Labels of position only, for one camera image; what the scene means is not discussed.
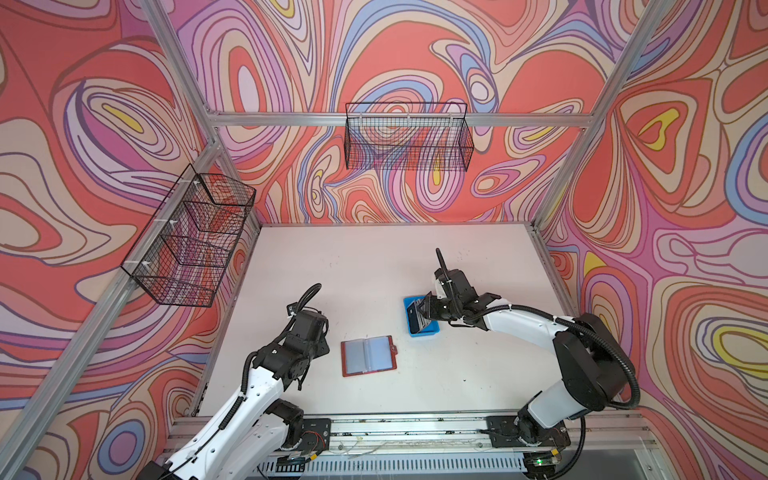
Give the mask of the red leather card holder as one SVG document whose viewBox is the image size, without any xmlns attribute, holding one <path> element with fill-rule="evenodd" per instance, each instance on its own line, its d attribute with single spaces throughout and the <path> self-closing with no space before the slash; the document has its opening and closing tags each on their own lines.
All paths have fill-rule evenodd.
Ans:
<svg viewBox="0 0 768 480">
<path fill-rule="evenodd" d="M 341 343 L 342 376 L 353 377 L 397 369 L 398 350 L 391 335 Z"/>
</svg>

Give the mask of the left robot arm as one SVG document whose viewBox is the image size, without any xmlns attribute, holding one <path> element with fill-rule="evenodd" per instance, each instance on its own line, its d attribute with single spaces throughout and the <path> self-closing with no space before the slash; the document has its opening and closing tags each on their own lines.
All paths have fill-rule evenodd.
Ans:
<svg viewBox="0 0 768 480">
<path fill-rule="evenodd" d="M 287 325 L 247 355 L 225 404 L 165 463 L 144 466 L 140 479 L 244 479 L 273 452 L 300 444 L 304 412 L 282 396 L 292 384 L 302 388 L 311 363 L 330 353 L 329 320 L 309 305 L 321 288 L 313 284 L 286 306 Z"/>
</svg>

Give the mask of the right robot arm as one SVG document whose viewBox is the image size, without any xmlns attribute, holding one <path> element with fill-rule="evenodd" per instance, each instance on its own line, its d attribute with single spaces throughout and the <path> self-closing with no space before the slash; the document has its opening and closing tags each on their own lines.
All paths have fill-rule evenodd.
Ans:
<svg viewBox="0 0 768 480">
<path fill-rule="evenodd" d="M 540 446 L 566 420 L 583 420 L 607 407 L 633 410 L 641 400 L 636 369 L 628 354 L 595 315 L 565 317 L 512 304 L 490 292 L 478 294 L 460 269 L 447 267 L 436 249 L 435 291 L 416 302 L 416 312 L 453 328 L 511 335 L 554 355 L 560 379 L 537 393 L 515 415 L 511 435 L 526 446 Z"/>
</svg>

